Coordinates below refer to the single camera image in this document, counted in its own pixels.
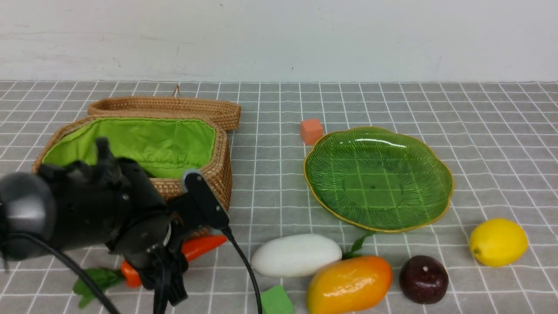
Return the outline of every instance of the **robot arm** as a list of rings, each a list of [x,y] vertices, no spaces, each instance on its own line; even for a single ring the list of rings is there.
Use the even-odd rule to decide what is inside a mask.
[[[184,173],[184,194],[169,201],[134,161],[115,158],[108,140],[96,141],[98,162],[66,167],[43,164],[37,174],[16,172],[0,179],[0,249],[6,261],[52,254],[72,269],[111,314],[118,311],[86,273],[63,251],[104,244],[123,256],[155,291],[154,314],[187,299],[183,274],[188,263],[182,242],[209,225],[229,237],[253,272],[230,231],[229,218],[202,174]]]

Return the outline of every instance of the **green sponge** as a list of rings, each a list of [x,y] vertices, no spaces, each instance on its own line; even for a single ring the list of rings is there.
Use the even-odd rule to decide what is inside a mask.
[[[295,309],[283,286],[275,286],[261,295],[264,314],[294,314]]]

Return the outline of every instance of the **white vegetable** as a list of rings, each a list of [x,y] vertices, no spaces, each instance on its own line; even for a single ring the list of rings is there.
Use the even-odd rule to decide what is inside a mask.
[[[335,241],[317,234],[274,239],[252,256],[252,268],[269,277],[303,277],[340,261],[343,252]]]

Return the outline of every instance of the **orange carrot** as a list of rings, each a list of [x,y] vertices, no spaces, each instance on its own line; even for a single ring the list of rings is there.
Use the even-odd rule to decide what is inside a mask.
[[[227,237],[224,235],[196,237],[182,243],[181,251],[189,263],[205,253],[214,250],[225,242],[227,242]],[[120,270],[126,277],[126,285],[131,288],[137,288],[142,285],[140,275],[126,260],[122,262]]]

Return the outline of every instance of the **plum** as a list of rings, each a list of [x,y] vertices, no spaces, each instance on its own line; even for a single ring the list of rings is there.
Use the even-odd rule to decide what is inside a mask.
[[[403,295],[418,304],[438,303],[448,291],[446,269],[430,256],[416,255],[405,262],[399,274]]]

